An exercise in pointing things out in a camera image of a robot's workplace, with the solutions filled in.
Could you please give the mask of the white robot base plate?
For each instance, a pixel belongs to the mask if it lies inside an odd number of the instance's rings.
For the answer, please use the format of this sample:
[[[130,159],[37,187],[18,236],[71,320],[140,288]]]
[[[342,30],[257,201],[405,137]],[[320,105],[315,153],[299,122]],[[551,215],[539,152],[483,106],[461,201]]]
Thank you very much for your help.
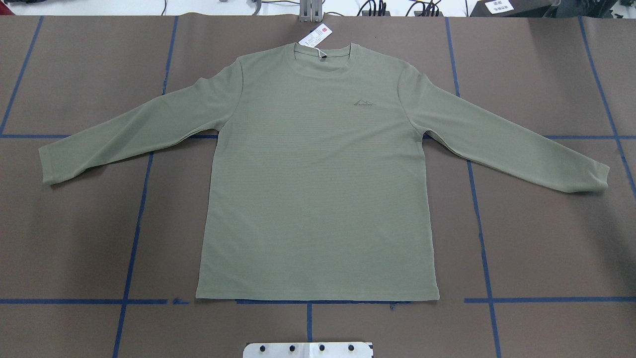
[[[367,342],[291,342],[248,344],[243,358],[373,358]]]

